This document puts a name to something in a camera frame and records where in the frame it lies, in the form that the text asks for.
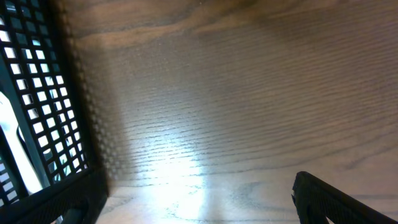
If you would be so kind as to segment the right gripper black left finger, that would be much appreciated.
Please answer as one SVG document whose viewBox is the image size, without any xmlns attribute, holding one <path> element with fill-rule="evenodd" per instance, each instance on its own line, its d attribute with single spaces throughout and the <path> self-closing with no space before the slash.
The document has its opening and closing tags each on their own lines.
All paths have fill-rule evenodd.
<svg viewBox="0 0 398 224">
<path fill-rule="evenodd" d="M 103 169 L 89 168 L 1 207 L 1 223 L 95 223 L 108 198 Z"/>
</svg>

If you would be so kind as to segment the dark green plastic basket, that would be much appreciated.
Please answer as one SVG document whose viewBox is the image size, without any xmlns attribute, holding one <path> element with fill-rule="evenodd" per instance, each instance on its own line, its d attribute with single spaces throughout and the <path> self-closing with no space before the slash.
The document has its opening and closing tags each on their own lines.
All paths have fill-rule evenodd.
<svg viewBox="0 0 398 224">
<path fill-rule="evenodd" d="M 48 1 L 1 2 L 1 92 L 12 105 L 18 137 L 43 189 L 100 169 Z M 1 128 L 1 205 L 28 196 Z"/>
</svg>

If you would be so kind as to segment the white plastic fork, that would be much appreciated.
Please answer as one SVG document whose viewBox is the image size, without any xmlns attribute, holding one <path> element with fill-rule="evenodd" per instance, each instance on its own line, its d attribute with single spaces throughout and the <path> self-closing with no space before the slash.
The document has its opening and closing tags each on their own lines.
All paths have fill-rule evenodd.
<svg viewBox="0 0 398 224">
<path fill-rule="evenodd" d="M 9 99 L 1 92 L 1 128 L 10 145 L 12 156 L 29 195 L 43 189 L 39 178 L 18 137 L 19 123 Z"/>
</svg>

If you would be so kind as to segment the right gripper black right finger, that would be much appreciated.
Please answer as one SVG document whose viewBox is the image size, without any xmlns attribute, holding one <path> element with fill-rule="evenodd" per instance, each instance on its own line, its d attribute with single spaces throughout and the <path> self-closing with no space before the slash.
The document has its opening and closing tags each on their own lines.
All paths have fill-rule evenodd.
<svg viewBox="0 0 398 224">
<path fill-rule="evenodd" d="M 397 224 L 305 171 L 296 174 L 292 190 L 301 224 Z"/>
</svg>

